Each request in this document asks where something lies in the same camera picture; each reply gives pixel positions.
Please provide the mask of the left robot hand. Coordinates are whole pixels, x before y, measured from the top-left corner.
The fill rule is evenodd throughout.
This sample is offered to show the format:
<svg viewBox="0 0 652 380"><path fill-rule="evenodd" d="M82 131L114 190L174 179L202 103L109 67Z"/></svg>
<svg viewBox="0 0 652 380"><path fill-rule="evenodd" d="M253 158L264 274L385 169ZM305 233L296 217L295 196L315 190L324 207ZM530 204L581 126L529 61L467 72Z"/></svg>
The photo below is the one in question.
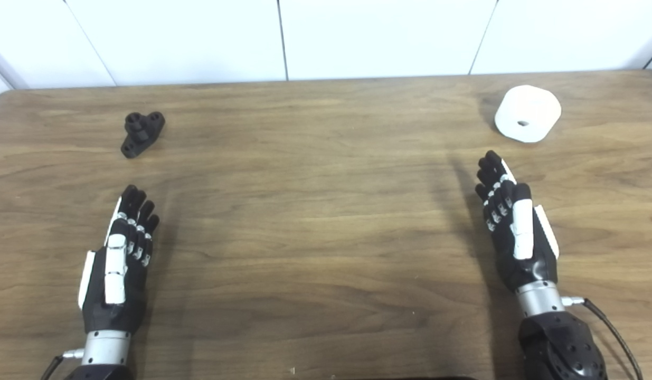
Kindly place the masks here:
<svg viewBox="0 0 652 380"><path fill-rule="evenodd" d="M154 255L159 216L155 204L135 185L118 198L103 245L86 254L78 306L84 328L133 335L146 314L146 282Z"/></svg>

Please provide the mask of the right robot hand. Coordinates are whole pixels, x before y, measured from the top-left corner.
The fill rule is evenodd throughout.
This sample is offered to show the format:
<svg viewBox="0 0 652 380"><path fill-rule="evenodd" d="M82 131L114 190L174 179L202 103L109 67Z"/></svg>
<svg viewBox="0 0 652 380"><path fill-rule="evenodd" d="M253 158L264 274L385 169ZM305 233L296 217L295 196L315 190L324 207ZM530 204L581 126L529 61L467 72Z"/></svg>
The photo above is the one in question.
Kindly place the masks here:
<svg viewBox="0 0 652 380"><path fill-rule="evenodd" d="M558 244L543 208L533 205L529 185L515 180L504 159L492 150L478 165L475 192L483 204L504 286L515 292L538 281L557 283Z"/></svg>

